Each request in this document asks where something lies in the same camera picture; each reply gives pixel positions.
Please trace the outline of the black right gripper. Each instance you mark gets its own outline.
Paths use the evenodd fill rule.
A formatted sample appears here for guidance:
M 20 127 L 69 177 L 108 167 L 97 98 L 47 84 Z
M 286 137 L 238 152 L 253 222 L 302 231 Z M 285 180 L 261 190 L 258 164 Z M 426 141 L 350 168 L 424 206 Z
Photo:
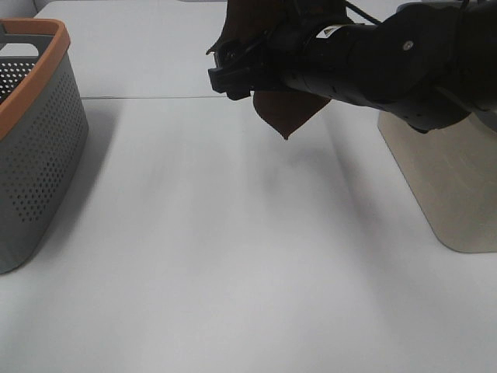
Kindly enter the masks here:
M 223 67 L 207 71 L 212 90 L 231 100 L 253 92 L 321 93 L 305 81 L 312 59 L 305 49 L 319 33 L 321 19 L 287 20 L 242 41 L 223 42 Z

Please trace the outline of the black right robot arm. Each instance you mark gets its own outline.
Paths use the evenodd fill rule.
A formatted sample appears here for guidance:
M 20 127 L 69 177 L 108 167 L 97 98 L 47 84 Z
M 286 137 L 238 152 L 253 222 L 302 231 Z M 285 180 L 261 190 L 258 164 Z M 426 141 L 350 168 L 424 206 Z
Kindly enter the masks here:
M 208 72 L 288 137 L 328 101 L 426 133 L 496 108 L 496 3 L 413 2 L 355 23 L 347 1 L 231 1 Z

